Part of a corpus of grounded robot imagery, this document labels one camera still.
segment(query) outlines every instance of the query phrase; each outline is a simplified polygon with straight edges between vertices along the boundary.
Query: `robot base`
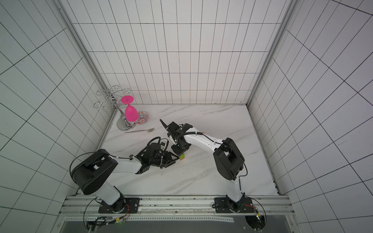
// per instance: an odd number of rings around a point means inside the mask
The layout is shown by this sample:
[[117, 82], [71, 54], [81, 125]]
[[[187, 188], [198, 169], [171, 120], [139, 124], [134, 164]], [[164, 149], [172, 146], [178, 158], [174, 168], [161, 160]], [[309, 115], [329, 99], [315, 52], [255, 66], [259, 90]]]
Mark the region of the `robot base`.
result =
[[[140, 198], [123, 198], [122, 202], [116, 202], [115, 204], [120, 204], [121, 206], [129, 205], [129, 213], [135, 214], [139, 208]], [[108, 205], [104, 201], [101, 202], [100, 208], [98, 210], [99, 214], [112, 214], [114, 209], [113, 205]], [[124, 208], [122, 211], [118, 212], [118, 214], [126, 214], [127, 208]]]
[[[234, 213], [231, 210], [231, 205], [229, 204], [230, 199], [228, 197], [225, 198], [215, 198], [215, 204], [212, 205], [215, 208], [216, 213]], [[242, 201], [242, 204], [236, 209], [236, 213], [254, 213], [254, 208], [245, 206], [245, 205], [253, 205], [251, 198], [245, 197]]]

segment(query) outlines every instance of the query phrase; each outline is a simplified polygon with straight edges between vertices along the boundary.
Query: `red wire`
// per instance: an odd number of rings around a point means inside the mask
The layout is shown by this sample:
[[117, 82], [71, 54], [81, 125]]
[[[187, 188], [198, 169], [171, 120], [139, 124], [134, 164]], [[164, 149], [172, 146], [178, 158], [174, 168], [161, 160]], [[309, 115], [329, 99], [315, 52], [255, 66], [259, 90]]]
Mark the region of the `red wire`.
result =
[[248, 207], [255, 209], [255, 206], [252, 206], [252, 205], [244, 205], [244, 206], [248, 206]]

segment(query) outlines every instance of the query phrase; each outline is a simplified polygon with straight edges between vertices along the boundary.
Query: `pink wine glass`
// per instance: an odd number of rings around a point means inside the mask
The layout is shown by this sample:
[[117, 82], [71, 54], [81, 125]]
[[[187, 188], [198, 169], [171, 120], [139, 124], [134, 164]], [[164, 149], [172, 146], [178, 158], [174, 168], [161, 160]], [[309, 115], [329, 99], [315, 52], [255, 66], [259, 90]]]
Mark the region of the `pink wine glass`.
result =
[[126, 115], [126, 119], [129, 121], [129, 122], [134, 122], [136, 121], [138, 118], [139, 118], [139, 115], [137, 113], [137, 110], [135, 109], [135, 107], [131, 106], [130, 103], [132, 103], [134, 101], [134, 97], [131, 96], [131, 95], [125, 95], [123, 96], [120, 101], [123, 103], [123, 104], [127, 104], [128, 106], [126, 107], [126, 110], [125, 110], [125, 115]]

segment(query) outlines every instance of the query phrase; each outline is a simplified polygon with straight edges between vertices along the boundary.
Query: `decorative plate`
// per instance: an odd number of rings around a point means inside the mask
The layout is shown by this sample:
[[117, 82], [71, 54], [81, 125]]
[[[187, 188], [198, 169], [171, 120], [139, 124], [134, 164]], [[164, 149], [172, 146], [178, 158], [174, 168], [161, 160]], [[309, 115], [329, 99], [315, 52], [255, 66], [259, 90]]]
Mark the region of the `decorative plate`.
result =
[[140, 111], [138, 112], [138, 114], [139, 114], [139, 119], [137, 119], [135, 123], [139, 125], [145, 124], [149, 119], [149, 114], [145, 111]]

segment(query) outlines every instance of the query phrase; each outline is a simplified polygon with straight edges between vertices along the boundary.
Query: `fork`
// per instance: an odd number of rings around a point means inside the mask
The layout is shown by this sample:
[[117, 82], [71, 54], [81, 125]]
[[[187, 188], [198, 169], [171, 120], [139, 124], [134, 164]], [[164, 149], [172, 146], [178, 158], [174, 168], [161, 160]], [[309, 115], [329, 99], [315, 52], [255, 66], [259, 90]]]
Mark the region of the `fork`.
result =
[[124, 132], [124, 133], [133, 133], [133, 132], [140, 132], [140, 131], [147, 131], [147, 132], [151, 132], [153, 131], [154, 128], [151, 128], [151, 129], [143, 129], [143, 130], [135, 130], [135, 131], [129, 131], [129, 132]]

